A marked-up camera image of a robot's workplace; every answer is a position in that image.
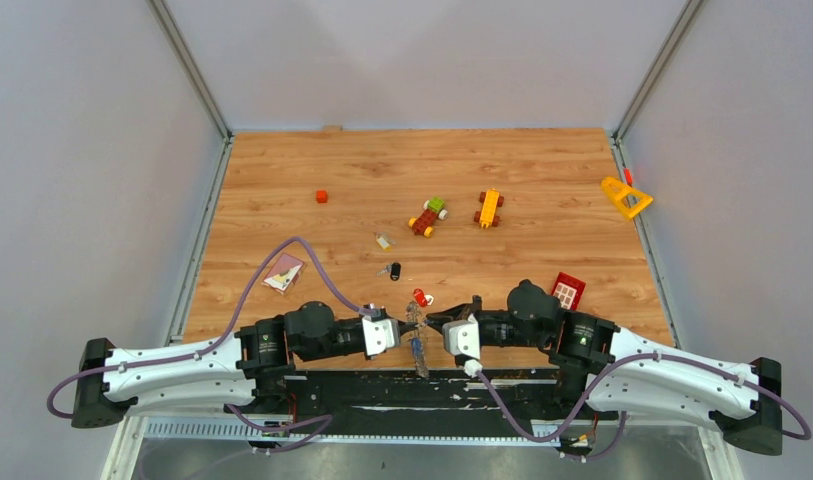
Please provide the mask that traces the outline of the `red key tag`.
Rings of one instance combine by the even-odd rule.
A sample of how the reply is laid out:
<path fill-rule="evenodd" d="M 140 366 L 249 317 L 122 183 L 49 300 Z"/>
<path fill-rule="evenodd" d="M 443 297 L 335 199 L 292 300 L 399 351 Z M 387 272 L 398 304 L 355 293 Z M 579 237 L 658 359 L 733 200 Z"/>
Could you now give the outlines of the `red key tag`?
<path fill-rule="evenodd" d="M 420 288 L 413 290 L 413 299 L 420 307 L 427 307 L 434 303 L 434 297 L 430 294 L 426 294 Z"/>

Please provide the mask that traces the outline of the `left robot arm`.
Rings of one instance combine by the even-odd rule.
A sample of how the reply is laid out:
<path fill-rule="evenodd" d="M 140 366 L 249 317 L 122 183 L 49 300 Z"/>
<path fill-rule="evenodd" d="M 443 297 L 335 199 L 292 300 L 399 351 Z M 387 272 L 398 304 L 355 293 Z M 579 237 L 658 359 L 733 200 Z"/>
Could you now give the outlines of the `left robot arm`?
<path fill-rule="evenodd" d="M 92 339 L 81 358 L 70 424 L 100 428 L 174 406 L 253 403 L 275 413 L 287 403 L 283 380 L 294 373 L 296 360 L 372 358 L 399 346 L 402 335 L 416 327 L 384 309 L 337 319 L 329 306 L 314 301 L 243 327 L 223 341 L 138 350 Z"/>

